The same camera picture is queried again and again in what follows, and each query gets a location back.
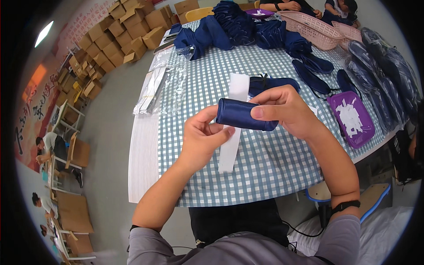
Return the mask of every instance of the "pink plastic basket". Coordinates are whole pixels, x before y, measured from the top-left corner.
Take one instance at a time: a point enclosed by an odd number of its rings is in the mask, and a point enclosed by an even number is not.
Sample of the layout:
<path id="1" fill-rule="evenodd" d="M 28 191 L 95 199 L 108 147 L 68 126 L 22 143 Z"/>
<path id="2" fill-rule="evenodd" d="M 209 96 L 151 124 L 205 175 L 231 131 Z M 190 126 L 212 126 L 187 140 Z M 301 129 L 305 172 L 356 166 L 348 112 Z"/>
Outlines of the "pink plastic basket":
<path id="1" fill-rule="evenodd" d="M 286 22 L 288 31 L 297 31 L 312 42 L 318 49 L 330 50 L 345 37 L 334 27 L 321 20 L 297 11 L 278 11 L 281 20 Z"/>
<path id="2" fill-rule="evenodd" d="M 351 40 L 357 40 L 359 42 L 362 42 L 361 32 L 358 29 L 336 21 L 331 21 L 331 23 L 333 24 L 336 30 L 338 30 L 340 33 L 342 33 L 343 36 L 345 36 L 345 38 L 340 40 L 340 47 L 342 47 L 343 49 L 348 49 L 348 45 Z"/>

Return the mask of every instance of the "ceiling light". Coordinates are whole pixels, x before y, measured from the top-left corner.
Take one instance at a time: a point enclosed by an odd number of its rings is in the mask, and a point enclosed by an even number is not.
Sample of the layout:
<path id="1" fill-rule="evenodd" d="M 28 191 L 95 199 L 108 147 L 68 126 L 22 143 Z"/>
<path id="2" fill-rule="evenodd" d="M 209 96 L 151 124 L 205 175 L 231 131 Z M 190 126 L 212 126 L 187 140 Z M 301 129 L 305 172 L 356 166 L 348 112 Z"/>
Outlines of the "ceiling light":
<path id="1" fill-rule="evenodd" d="M 53 25 L 53 21 L 50 22 L 41 32 L 38 34 L 37 41 L 35 42 L 35 47 L 37 47 L 38 44 L 47 36 L 47 33 L 49 33 L 50 28 Z"/>

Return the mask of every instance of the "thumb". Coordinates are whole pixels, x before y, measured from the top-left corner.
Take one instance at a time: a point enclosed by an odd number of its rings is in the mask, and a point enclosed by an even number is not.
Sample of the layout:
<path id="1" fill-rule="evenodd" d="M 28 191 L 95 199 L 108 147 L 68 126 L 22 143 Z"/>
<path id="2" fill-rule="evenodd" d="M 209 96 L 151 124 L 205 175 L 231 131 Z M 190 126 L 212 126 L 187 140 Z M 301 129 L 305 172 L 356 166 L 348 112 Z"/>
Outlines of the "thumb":
<path id="1" fill-rule="evenodd" d="M 284 120 L 290 113 L 285 105 L 260 105 L 250 111 L 255 120 Z"/>
<path id="2" fill-rule="evenodd" d="M 223 143 L 225 143 L 226 141 L 228 141 L 235 132 L 236 132 L 236 128 L 230 126 L 214 135 L 209 136 L 208 138 L 210 142 L 214 145 L 214 147 L 217 148 L 221 146 Z"/>

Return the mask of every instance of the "purple plastic tray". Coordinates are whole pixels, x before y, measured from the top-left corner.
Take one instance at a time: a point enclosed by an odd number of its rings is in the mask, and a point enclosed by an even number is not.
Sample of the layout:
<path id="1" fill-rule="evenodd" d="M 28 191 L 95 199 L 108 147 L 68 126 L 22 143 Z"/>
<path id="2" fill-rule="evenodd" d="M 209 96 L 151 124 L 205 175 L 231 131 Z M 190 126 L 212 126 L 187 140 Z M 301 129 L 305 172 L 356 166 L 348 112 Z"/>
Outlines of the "purple plastic tray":
<path id="1" fill-rule="evenodd" d="M 265 15 L 263 15 L 263 16 L 255 15 L 258 12 L 258 10 L 260 10 L 261 13 L 262 14 L 265 14 Z M 257 19 L 260 19 L 260 20 L 261 19 L 264 19 L 264 18 L 267 18 L 267 17 L 270 17 L 270 16 L 272 16 L 272 15 L 275 14 L 272 11 L 268 11 L 268 10 L 260 9 L 260 8 L 249 9 L 249 10 L 246 10 L 245 12 L 248 13 L 249 15 L 251 15 L 252 17 L 257 18 Z"/>
<path id="2" fill-rule="evenodd" d="M 371 140 L 375 134 L 374 123 L 356 93 L 352 91 L 342 92 L 327 98 L 327 101 L 330 103 L 346 141 L 351 147 L 359 148 Z M 340 116 L 349 117 L 354 127 L 346 128 L 342 122 L 343 120 L 346 123 L 346 118 L 340 118 Z"/>

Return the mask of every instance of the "gray floor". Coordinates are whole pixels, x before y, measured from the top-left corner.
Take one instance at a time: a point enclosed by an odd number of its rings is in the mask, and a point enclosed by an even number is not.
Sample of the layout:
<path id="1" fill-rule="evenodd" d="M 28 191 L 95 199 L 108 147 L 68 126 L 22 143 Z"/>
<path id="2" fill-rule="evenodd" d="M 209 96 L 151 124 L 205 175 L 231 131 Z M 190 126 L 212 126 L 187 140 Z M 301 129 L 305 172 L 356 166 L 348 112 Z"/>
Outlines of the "gray floor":
<path id="1" fill-rule="evenodd" d="M 90 260 L 93 264 L 125 264 L 128 257 L 128 232 L 136 207 L 128 202 L 128 154 L 134 120 L 132 109 L 137 103 L 152 58 L 152 52 L 148 51 L 136 63 L 122 65 L 106 75 L 101 80 L 101 93 L 84 110 L 86 117 L 79 137 L 90 144 L 91 151 L 89 166 L 84 169 L 82 193 L 87 197 L 95 231 L 90 234 L 98 257 Z M 374 160 L 376 158 L 372 157 L 359 165 L 358 172 L 364 176 L 361 188 L 369 186 L 371 169 L 368 170 L 368 165 Z M 318 213 L 304 192 L 298 195 L 299 201 L 295 194 L 276 199 L 281 218 L 293 226 Z M 391 206 L 391 198 L 388 199 L 386 204 Z M 171 246 L 195 247 L 188 209 L 176 208 L 161 234 Z M 184 254 L 188 249 L 176 248 L 174 252 Z"/>

